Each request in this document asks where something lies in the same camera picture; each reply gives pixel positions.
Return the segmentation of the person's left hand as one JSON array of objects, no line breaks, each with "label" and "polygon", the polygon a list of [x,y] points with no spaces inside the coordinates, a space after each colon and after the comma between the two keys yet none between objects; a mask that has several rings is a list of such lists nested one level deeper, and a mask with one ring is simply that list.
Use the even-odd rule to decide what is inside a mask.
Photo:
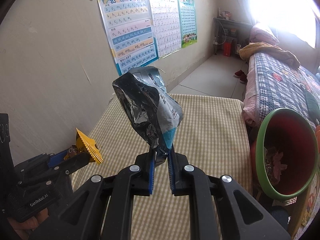
[{"label": "person's left hand", "polygon": [[28,239],[29,235],[28,235],[27,231],[28,230],[31,230],[31,231],[35,230],[48,217],[49,217],[48,209],[45,208],[42,211],[40,211],[38,214],[36,214],[35,216],[29,218],[28,220],[26,220],[22,223],[19,223],[18,221],[14,220],[11,217],[8,217],[7,220],[21,239]]}]

